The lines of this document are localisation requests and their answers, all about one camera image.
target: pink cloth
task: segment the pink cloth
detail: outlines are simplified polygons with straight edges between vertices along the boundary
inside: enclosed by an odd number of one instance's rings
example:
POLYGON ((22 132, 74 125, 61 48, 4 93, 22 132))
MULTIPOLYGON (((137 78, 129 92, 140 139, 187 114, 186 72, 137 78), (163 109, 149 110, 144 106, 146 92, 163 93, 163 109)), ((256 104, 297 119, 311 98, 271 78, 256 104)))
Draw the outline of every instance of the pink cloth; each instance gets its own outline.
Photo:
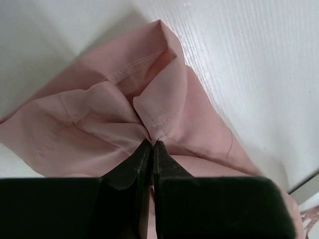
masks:
MULTIPOLYGON (((261 175, 161 21, 80 58, 0 124, 0 142, 46 177, 102 176, 145 138, 194 176, 261 175)), ((301 239, 298 207, 282 193, 301 239)))

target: fabric fold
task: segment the fabric fold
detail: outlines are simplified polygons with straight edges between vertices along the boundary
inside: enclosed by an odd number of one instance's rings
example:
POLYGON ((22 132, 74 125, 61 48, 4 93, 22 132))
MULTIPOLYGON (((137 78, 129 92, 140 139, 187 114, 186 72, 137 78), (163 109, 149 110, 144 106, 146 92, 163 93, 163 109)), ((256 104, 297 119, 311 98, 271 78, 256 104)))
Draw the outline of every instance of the fabric fold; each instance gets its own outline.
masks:
MULTIPOLYGON (((46 177, 102 176, 145 138, 162 140, 194 176, 262 175, 161 21, 80 58, 0 121, 0 142, 46 177)), ((298 207, 282 194, 301 239, 298 207)))

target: pink drawstring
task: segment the pink drawstring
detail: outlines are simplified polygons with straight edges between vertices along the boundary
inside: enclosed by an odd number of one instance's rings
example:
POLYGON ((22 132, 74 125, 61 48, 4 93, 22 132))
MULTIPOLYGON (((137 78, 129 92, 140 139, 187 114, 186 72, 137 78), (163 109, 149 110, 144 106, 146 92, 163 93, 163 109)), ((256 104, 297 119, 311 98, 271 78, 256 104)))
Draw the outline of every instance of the pink drawstring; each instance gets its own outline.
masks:
POLYGON ((315 206, 314 208, 308 209, 306 211, 301 212, 301 215, 304 215, 302 217, 303 222, 310 219, 311 221, 308 223, 308 225, 305 227, 306 229, 306 238, 309 239, 309 232, 314 227, 314 225, 319 222, 319 205, 315 206))

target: garment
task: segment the garment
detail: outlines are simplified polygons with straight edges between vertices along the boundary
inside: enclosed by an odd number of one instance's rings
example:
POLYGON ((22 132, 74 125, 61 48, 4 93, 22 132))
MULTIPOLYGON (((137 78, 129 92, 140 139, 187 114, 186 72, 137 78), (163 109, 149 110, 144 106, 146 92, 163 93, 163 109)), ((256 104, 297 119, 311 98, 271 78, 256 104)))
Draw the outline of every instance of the garment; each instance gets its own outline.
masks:
MULTIPOLYGON (((261 175, 161 21, 80 58, 0 124, 0 142, 46 177, 102 176, 145 138, 194 176, 261 175)), ((298 207, 282 195, 301 239, 298 207)))

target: pink fabric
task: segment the pink fabric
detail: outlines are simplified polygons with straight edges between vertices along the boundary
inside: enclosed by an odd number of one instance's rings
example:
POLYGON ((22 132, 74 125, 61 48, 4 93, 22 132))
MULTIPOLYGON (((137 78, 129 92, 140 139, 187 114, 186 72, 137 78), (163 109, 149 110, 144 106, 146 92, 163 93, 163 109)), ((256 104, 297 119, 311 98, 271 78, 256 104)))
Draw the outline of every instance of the pink fabric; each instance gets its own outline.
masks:
MULTIPOLYGON (((0 124, 0 142, 46 177, 102 176, 145 138, 194 176, 261 175, 161 21, 82 57, 0 124)), ((301 239, 298 207, 282 194, 301 239)))

